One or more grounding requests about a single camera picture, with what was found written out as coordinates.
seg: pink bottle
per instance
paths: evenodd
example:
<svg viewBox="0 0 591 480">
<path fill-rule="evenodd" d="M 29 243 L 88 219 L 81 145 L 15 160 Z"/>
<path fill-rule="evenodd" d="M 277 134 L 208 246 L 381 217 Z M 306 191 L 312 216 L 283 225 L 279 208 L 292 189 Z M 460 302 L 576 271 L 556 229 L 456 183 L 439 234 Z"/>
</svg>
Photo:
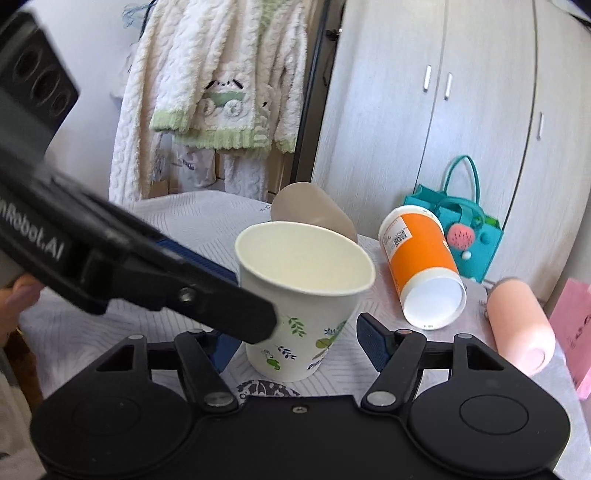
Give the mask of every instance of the pink bottle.
<svg viewBox="0 0 591 480">
<path fill-rule="evenodd" d="M 516 278 L 497 283 L 486 303 L 499 354 L 531 377 L 552 359 L 556 338 L 530 287 Z"/>
</svg>

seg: bag handle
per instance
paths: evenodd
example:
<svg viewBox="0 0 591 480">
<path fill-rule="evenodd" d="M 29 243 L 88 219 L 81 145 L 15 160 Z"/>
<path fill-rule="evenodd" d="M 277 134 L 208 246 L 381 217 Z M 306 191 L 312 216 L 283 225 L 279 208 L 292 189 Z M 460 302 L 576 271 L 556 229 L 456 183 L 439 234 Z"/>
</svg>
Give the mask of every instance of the bag handle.
<svg viewBox="0 0 591 480">
<path fill-rule="evenodd" d="M 476 216 L 473 216 L 472 219 L 479 219 L 478 225 L 474 227 L 474 230 L 480 229 L 480 227 L 486 222 L 486 214 L 484 213 L 484 210 L 482 210 L 482 207 L 471 200 L 466 200 L 461 197 L 445 197 L 439 200 L 438 204 L 435 205 L 435 215 L 437 215 L 439 209 L 446 204 L 459 205 L 460 207 L 465 207 L 474 212 Z"/>
<path fill-rule="evenodd" d="M 449 187 L 449 181 L 452 179 L 453 170 L 457 167 L 457 165 L 464 159 L 467 159 L 472 166 L 472 172 L 474 173 L 474 184 L 476 186 L 476 203 L 480 203 L 480 180 L 478 180 L 478 171 L 476 170 L 476 165 L 474 164 L 474 160 L 472 160 L 468 155 L 462 155 L 461 157 L 457 157 L 452 166 L 449 168 L 449 172 L 447 173 L 447 178 L 445 180 L 445 185 L 443 187 L 443 192 L 447 193 L 447 187 Z"/>
</svg>

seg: blue gripper pad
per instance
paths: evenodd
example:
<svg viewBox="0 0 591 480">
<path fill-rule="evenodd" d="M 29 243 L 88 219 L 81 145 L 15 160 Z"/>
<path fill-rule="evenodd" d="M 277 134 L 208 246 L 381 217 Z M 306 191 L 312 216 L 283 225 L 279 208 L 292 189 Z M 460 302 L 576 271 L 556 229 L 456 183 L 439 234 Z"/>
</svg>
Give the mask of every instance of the blue gripper pad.
<svg viewBox="0 0 591 480">
<path fill-rule="evenodd" d="M 208 260 L 205 257 L 202 257 L 199 254 L 196 254 L 194 251 L 189 250 L 188 248 L 179 245 L 177 242 L 172 241 L 170 238 L 165 240 L 161 240 L 158 242 L 158 246 L 167 248 L 171 252 L 180 255 L 181 257 L 189 260 L 190 262 L 198 265 L 206 272 L 211 273 L 215 277 L 223 278 L 224 280 L 229 280 L 230 282 L 238 285 L 238 279 L 236 278 L 236 274 L 232 270 L 228 270 L 221 265 L 218 265 L 211 260 Z"/>
<path fill-rule="evenodd" d="M 206 272 L 211 273 L 211 275 L 228 280 L 238 285 L 238 279 L 232 270 L 228 270 L 227 268 L 224 268 L 223 266 L 218 265 L 217 263 L 212 262 L 205 257 L 202 257 L 194 251 L 189 250 L 188 248 L 179 245 L 177 242 L 172 241 L 170 238 L 161 240 L 158 242 L 158 245 L 160 247 L 167 248 L 171 252 L 183 257 L 185 260 L 194 263 Z M 222 373 L 230 363 L 230 360 L 232 360 L 232 357 L 242 344 L 242 341 L 226 335 L 225 333 L 218 333 L 215 331 L 210 332 L 210 335 L 217 336 L 217 345 L 214 353 L 208 355 L 208 357 L 218 373 Z"/>
<path fill-rule="evenodd" d="M 226 369 L 241 345 L 241 340 L 237 340 L 225 333 L 217 338 L 216 351 L 212 355 L 209 355 L 209 361 L 216 368 L 217 373 L 222 373 Z"/>
<path fill-rule="evenodd" d="M 375 320 L 369 313 L 362 313 L 357 318 L 357 340 L 363 348 L 365 355 L 368 356 L 374 368 L 381 372 L 386 364 L 392 358 L 388 352 L 386 332 L 391 334 L 389 330 L 380 332 L 374 325 L 368 321 L 368 317 Z"/>
</svg>

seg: bed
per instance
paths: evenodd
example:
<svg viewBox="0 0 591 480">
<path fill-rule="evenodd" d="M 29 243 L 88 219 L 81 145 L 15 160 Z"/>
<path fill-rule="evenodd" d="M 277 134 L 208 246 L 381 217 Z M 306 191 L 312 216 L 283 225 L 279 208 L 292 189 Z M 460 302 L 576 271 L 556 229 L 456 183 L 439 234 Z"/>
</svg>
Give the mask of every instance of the bed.
<svg viewBox="0 0 591 480">
<path fill-rule="evenodd" d="M 139 202 L 132 211 L 165 232 L 177 242 L 237 270 L 233 243 L 250 225 L 270 221 L 270 205 L 222 192 L 205 191 L 162 197 Z M 408 328 L 402 315 L 388 265 L 376 240 L 359 238 L 359 244 L 375 262 L 378 279 L 365 295 L 360 312 L 370 312 L 386 327 Z M 452 325 L 427 332 L 429 339 L 452 341 L 458 332 L 476 335 L 494 347 L 490 326 L 484 317 L 485 289 L 466 280 L 468 304 Z M 355 315 L 312 377 L 286 387 L 303 396 L 352 394 L 358 400 L 377 377 L 359 346 L 355 334 Z M 39 303 L 25 312 L 21 328 L 38 361 L 38 375 L 45 396 L 76 375 L 99 355 L 133 333 L 146 335 L 149 342 L 172 340 L 176 335 L 200 327 L 196 322 L 169 310 L 148 312 L 124 301 L 114 301 L 104 317 L 93 317 L 77 310 L 51 291 L 44 291 Z M 248 391 L 254 381 L 263 380 L 246 359 L 244 345 L 236 353 L 224 380 L 237 391 Z M 153 372 L 153 378 L 181 392 L 178 378 L 170 372 Z M 445 381 L 447 372 L 426 372 L 421 389 Z M 534 380 L 567 410 L 571 438 L 556 474 L 564 480 L 591 480 L 591 444 L 564 354 L 557 346 L 549 366 Z"/>
</svg>

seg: beige paper cup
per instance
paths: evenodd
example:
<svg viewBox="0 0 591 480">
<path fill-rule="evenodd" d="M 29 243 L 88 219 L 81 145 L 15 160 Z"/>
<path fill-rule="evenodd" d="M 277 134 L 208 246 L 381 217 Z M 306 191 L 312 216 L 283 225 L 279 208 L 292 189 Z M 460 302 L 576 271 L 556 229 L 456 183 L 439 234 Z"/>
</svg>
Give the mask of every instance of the beige paper cup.
<svg viewBox="0 0 591 480">
<path fill-rule="evenodd" d="M 314 225 L 270 222 L 236 240 L 240 285 L 275 304 L 268 340 L 247 345 L 262 375 L 295 382 L 312 375 L 375 281 L 367 253 L 348 238 Z"/>
</svg>

